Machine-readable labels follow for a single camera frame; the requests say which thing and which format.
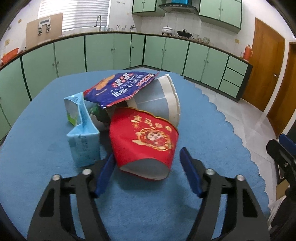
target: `countertop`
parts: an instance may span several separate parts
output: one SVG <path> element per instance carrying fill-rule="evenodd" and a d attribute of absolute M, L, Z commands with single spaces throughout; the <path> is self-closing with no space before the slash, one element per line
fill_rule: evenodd
<path fill-rule="evenodd" d="M 184 41 L 189 41 L 189 42 L 193 42 L 193 43 L 197 43 L 197 44 L 201 44 L 201 45 L 204 45 L 204 46 L 207 46 L 207 47 L 210 47 L 210 48 L 213 48 L 213 49 L 216 49 L 216 50 L 219 50 L 221 52 L 224 52 L 236 59 L 239 59 L 240 61 L 248 64 L 248 65 L 251 65 L 248 61 L 244 60 L 244 59 L 241 59 L 240 57 L 232 54 L 232 53 L 229 53 L 223 49 L 220 49 L 220 48 L 217 48 L 217 47 L 214 47 L 214 46 L 210 46 L 208 44 L 205 44 L 203 42 L 199 42 L 199 41 L 196 41 L 196 40 L 192 40 L 192 39 L 185 39 L 185 38 L 179 38 L 179 37 L 175 37 L 175 36 L 167 36 L 167 35 L 161 35 L 161 34 L 146 34 L 146 33 L 132 33 L 132 32 L 118 32 L 118 31 L 114 31 L 114 32 L 89 32 L 89 33 L 81 33 L 81 34 L 70 34 L 70 35 L 65 35 L 65 36 L 60 36 L 59 38 L 57 39 L 53 39 L 53 40 L 50 40 L 48 42 L 44 42 L 42 44 L 39 44 L 39 45 L 36 45 L 34 46 L 33 48 L 30 48 L 30 49 L 27 49 L 25 51 L 22 51 L 21 53 L 19 53 L 17 56 L 15 56 L 14 58 L 12 58 L 8 63 L 0 66 L 0 70 L 2 68 L 4 68 L 5 66 L 7 66 L 8 64 L 10 64 L 12 61 L 16 60 L 17 58 L 19 58 L 20 56 L 28 53 L 28 52 L 31 52 L 37 48 L 40 48 L 42 46 L 45 46 L 47 44 L 50 44 L 50 43 L 54 43 L 54 42 L 57 42 L 57 41 L 61 41 L 61 40 L 64 40 L 64 39 L 69 39 L 69 38 L 73 38 L 73 37 L 79 37 L 79 36 L 85 36 L 85 35 L 93 35 L 93 34 L 141 34 L 141 35 L 149 35 L 149 36 L 159 36 L 159 37 L 167 37 L 167 38 L 175 38 L 175 39 L 182 39 Z"/>

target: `black pan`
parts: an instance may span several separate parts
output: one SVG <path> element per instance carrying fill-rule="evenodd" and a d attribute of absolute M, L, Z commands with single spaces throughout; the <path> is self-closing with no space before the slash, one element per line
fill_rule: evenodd
<path fill-rule="evenodd" d="M 188 39 L 192 36 L 191 33 L 188 33 L 186 31 L 186 29 L 183 29 L 183 31 L 177 31 L 177 33 L 178 33 L 179 37 L 182 36 L 182 37 L 185 37 L 185 38 L 188 38 Z"/>

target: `window blinds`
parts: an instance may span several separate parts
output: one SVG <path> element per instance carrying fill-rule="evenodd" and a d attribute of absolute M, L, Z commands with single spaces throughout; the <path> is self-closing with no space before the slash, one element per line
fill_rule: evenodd
<path fill-rule="evenodd" d="M 109 2 L 111 0 L 42 0 L 38 18 L 63 13 L 62 30 L 92 27 L 98 15 L 102 16 L 102 26 L 109 21 Z"/>

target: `table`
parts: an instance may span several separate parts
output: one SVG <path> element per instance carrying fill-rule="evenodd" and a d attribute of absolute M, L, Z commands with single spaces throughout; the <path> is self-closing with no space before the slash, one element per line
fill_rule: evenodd
<path fill-rule="evenodd" d="M 24 237 L 37 203 L 54 174 L 77 175 L 66 134 L 73 128 L 67 121 L 64 97 L 84 91 L 104 77 L 121 70 L 87 72 L 53 80 L 28 105 L 15 122 L 0 150 L 0 202 Z M 182 76 L 169 73 L 181 104 L 179 140 L 169 177 L 151 182 L 122 173 L 115 168 L 105 194 L 96 200 L 102 221 L 113 241 L 182 241 L 196 218 L 201 199 L 191 192 L 179 161 L 186 146 L 194 158 L 220 175 L 246 177 L 263 212 L 268 215 L 265 183 L 249 151 L 242 146 L 233 127 L 214 104 Z M 101 148 L 101 157 L 106 151 Z M 225 207 L 214 236 L 219 235 Z M 78 221 L 75 196 L 71 195 L 77 234 L 83 236 Z"/>

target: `range hood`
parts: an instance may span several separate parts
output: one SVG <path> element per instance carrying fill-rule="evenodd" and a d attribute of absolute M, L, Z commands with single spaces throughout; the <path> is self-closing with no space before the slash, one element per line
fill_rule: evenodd
<path fill-rule="evenodd" d="M 172 0 L 171 3 L 159 5 L 166 12 L 194 13 L 198 15 L 196 7 L 191 5 L 192 0 Z"/>

